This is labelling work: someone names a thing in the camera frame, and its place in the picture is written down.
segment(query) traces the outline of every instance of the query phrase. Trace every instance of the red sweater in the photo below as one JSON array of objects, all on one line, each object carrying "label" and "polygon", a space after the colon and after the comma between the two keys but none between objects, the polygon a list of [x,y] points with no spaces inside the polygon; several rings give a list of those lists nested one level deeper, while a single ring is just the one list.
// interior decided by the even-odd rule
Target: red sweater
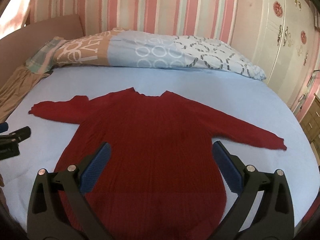
[{"label": "red sweater", "polygon": [[[56,171],[79,163],[106,141],[111,158],[86,199],[116,240],[206,239],[226,204],[211,138],[283,149],[275,134],[166,91],[133,88],[89,100],[41,102],[30,114],[80,124]],[[78,227],[65,196],[63,204]]]}]

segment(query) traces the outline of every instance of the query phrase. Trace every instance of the white wardrobe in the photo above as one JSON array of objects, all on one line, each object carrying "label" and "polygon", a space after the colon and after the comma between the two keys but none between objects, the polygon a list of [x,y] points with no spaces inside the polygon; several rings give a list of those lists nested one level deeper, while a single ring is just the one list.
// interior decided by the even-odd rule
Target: white wardrobe
[{"label": "white wardrobe", "polygon": [[238,0],[231,46],[265,71],[264,82],[291,107],[314,68],[314,33],[305,0]]}]

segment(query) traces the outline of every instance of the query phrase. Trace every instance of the striped wallpaper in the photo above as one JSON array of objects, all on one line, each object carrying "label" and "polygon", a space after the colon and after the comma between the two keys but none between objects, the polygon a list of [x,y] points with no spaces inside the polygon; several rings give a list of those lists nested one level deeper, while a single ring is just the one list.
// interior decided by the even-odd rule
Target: striped wallpaper
[{"label": "striped wallpaper", "polygon": [[85,35],[114,27],[231,43],[237,0],[33,0],[31,22],[79,14]]}]

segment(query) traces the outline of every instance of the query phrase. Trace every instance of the metal bolt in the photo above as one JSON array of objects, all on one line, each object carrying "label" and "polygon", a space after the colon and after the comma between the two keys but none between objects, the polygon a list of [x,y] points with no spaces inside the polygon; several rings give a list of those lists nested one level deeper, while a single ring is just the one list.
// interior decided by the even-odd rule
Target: metal bolt
[{"label": "metal bolt", "polygon": [[39,171],[38,171],[38,174],[39,174],[39,175],[43,175],[43,174],[45,174],[45,169],[41,169],[41,170],[39,170]]},{"label": "metal bolt", "polygon": [[248,165],[247,166],[247,170],[250,171],[250,172],[254,172],[256,170],[256,168],[252,165]]},{"label": "metal bolt", "polygon": [[277,174],[278,174],[279,176],[282,176],[282,175],[284,174],[284,172],[283,172],[283,170],[277,170]]},{"label": "metal bolt", "polygon": [[74,171],[77,167],[75,165],[70,165],[68,171]]}]

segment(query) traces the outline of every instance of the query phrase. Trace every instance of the wall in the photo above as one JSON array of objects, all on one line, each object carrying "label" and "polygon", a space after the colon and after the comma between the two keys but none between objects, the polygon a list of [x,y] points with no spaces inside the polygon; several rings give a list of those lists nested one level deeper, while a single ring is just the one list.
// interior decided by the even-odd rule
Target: wall
[{"label": "wall", "polygon": [[237,0],[33,0],[31,22],[79,14],[85,35],[123,27],[231,42]]},{"label": "wall", "polygon": [[24,25],[30,0],[10,0],[0,18],[0,39]]}]

